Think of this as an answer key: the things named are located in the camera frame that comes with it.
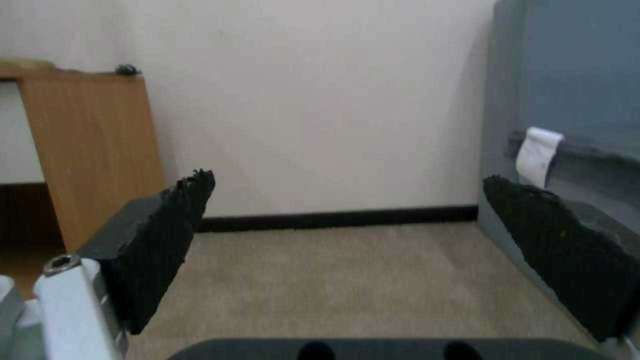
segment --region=carpet floor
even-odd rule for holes
[[[595,346],[471,223],[198,234],[127,358],[242,337]]]

